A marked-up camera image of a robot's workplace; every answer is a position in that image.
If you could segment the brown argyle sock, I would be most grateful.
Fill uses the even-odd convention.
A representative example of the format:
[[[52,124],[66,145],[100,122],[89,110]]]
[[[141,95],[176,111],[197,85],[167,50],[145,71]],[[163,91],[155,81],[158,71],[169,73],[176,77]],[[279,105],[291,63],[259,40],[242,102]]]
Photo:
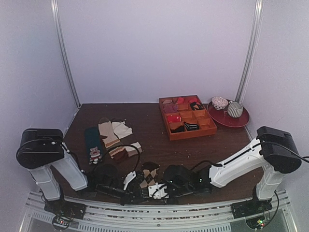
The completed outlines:
[[[159,173],[159,165],[154,162],[145,162],[141,168],[142,181],[140,188],[146,188],[156,183],[157,176]]]

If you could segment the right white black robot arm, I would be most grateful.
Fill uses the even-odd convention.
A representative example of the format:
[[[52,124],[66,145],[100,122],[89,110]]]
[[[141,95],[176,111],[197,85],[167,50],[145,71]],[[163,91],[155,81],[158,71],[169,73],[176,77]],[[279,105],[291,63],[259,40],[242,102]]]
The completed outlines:
[[[235,179],[262,167],[264,174],[253,188],[248,210],[258,213],[265,207],[286,174],[296,171],[302,163],[292,135],[286,131],[262,126],[257,136],[243,149],[219,163],[206,162],[199,171],[182,165],[170,165],[164,171],[163,182],[143,188],[144,200],[164,200],[186,195],[208,195],[213,188],[223,188]]]

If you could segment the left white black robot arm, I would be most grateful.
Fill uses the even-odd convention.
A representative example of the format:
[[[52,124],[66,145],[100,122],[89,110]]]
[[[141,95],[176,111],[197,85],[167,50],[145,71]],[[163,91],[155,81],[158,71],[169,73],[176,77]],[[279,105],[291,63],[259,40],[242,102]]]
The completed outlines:
[[[75,153],[69,150],[59,129],[26,129],[22,133],[20,147],[16,152],[18,163],[26,168],[42,191],[45,202],[60,215],[70,207],[64,200],[63,190],[51,171],[54,167],[82,195],[103,192],[116,198],[127,193],[128,182],[121,183],[114,177],[117,169],[110,164],[101,164],[110,149],[100,141],[99,130],[92,127],[85,130],[85,145],[90,165],[94,168],[85,172]]]

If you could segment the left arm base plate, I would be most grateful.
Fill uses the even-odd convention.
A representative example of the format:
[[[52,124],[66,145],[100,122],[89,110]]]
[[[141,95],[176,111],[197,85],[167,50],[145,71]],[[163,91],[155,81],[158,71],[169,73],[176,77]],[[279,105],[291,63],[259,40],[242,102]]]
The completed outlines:
[[[55,201],[45,200],[44,210],[66,218],[83,219],[86,205],[59,199]]]

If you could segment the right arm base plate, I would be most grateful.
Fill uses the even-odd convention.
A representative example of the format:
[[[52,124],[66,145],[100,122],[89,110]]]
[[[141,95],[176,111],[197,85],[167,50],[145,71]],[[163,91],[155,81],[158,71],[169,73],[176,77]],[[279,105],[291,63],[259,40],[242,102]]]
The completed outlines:
[[[248,201],[231,204],[231,211],[234,218],[248,217],[271,209],[271,199],[266,201],[251,199]]]

